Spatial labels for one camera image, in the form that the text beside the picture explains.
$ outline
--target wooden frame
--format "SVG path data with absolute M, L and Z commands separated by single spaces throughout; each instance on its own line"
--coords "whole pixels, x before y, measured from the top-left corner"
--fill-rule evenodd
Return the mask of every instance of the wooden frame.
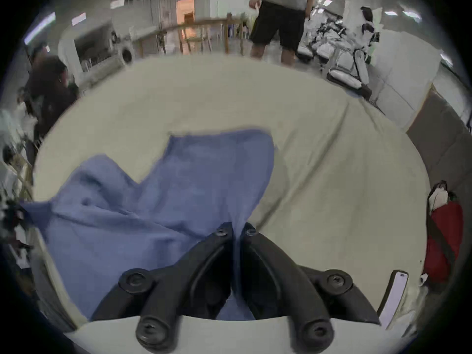
M 155 30 L 141 38 L 139 38 L 137 40 L 138 42 L 138 46 L 139 46 L 139 51 L 140 51 L 140 55 L 141 57 L 144 57 L 144 54 L 143 54 L 143 41 L 146 40 L 146 39 L 150 39 L 150 38 L 155 38 L 156 40 L 158 40 L 158 38 L 160 37 L 160 43 L 163 44 L 163 50 L 164 50 L 164 53 L 166 52 L 166 47 L 165 47 L 165 42 L 164 42 L 164 36 L 168 33 L 168 32 L 171 32 L 171 31 L 175 31 L 177 30 L 179 32 L 179 41 L 180 41 L 180 51 L 183 52 L 183 43 L 187 43 L 188 47 L 189 47 L 189 50 L 190 50 L 190 43 L 191 41 L 189 41 L 188 38 L 183 38 L 182 37 L 182 31 L 184 32 L 184 36 L 186 37 L 186 32 L 185 32 L 185 29 L 188 29 L 188 28 L 201 28 L 201 30 L 203 30 L 205 28 L 206 32 L 207 32 L 207 35 L 208 35 L 208 28 L 209 27 L 214 27 L 214 26 L 223 26 L 224 28 L 224 34 L 223 34 L 223 41 L 224 41 L 224 46 L 225 46 L 225 53 L 226 54 L 229 54 L 229 40 L 228 40 L 228 28 L 230 25 L 237 25 L 239 24 L 239 32 L 240 32 L 240 53 L 241 55 L 244 55 L 244 36 L 243 36 L 243 21 L 240 20 L 240 19 L 233 19 L 231 14 L 228 13 L 227 15 L 227 18 L 215 18 L 215 19 L 212 19 L 212 18 L 209 18 L 209 19 L 203 19 L 203 20 L 199 20 L 199 21 L 195 21 L 195 22 L 192 22 L 191 24 L 186 24 L 186 23 L 183 23 L 183 24 L 179 24 L 179 25 L 172 25 L 170 27 L 166 27 L 164 29 L 160 29 L 160 30 Z

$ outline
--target wooden railing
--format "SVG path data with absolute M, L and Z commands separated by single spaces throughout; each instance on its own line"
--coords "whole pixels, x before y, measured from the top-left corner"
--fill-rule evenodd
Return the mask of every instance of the wooden railing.
M 243 36 L 243 21 L 240 19 L 233 19 L 230 14 L 228 14 L 227 18 L 209 18 L 209 19 L 203 19 L 199 21 L 194 21 L 192 23 L 186 23 L 186 24 L 179 24 L 179 25 L 173 25 L 170 27 L 166 27 L 160 30 L 155 30 L 149 34 L 144 35 L 143 37 L 139 38 L 136 40 L 138 43 L 138 48 L 140 51 L 141 57 L 143 57 L 143 41 L 148 40 L 148 39 L 156 39 L 156 41 L 162 46 L 164 53 L 166 52 L 166 47 L 165 47 L 165 35 L 168 32 L 172 31 L 181 31 L 189 28 L 200 28 L 203 30 L 204 28 L 208 27 L 217 27 L 217 26 L 222 26 L 223 27 L 223 43 L 225 46 L 225 53 L 229 54 L 229 41 L 228 41 L 228 27 L 230 25 L 239 25 L 239 34 L 240 34 L 240 52 L 241 55 L 244 55 L 244 36 Z M 180 46 L 180 51 L 183 51 L 182 49 L 182 40 L 181 40 L 181 46 Z

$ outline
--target beige fabric sheet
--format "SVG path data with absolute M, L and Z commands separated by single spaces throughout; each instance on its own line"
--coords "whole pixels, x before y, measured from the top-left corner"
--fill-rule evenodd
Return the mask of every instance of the beige fabric sheet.
M 426 251 L 426 169 L 381 112 L 310 74 L 235 56 L 145 59 L 59 119 L 38 154 L 34 199 L 55 195 L 94 154 L 140 181 L 169 133 L 242 127 L 268 130 L 277 147 L 250 221 L 298 264 L 348 272 L 375 309 L 392 271 L 407 271 L 411 304 Z

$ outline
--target screw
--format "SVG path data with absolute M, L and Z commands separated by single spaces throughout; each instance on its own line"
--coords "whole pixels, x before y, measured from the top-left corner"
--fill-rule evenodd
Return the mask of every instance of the screw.
M 334 288 L 339 288 L 344 285 L 344 278 L 340 275 L 331 275 L 328 277 L 327 281 Z
M 226 236 L 228 233 L 224 228 L 218 228 L 216 230 L 216 236 Z
M 145 280 L 144 275 L 140 273 L 134 273 L 128 277 L 128 279 L 126 280 L 126 283 L 130 286 L 140 286 L 143 284 L 144 280 Z
M 329 326 L 326 322 L 313 322 L 304 330 L 304 339 L 308 342 L 316 343 L 325 340 Z
M 247 236 L 254 236 L 256 233 L 257 233 L 257 231 L 255 230 L 255 228 L 248 228 L 246 230 L 246 235 Z
M 138 325 L 136 337 L 146 345 L 158 345 L 167 338 L 167 329 L 159 321 L 152 318 L 144 318 Z

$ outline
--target black shorts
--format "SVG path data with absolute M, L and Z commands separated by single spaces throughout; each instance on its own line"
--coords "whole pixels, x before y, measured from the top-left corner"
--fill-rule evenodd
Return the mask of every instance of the black shorts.
M 252 28 L 251 41 L 267 45 L 277 30 L 284 49 L 297 51 L 303 36 L 305 11 L 263 1 Z

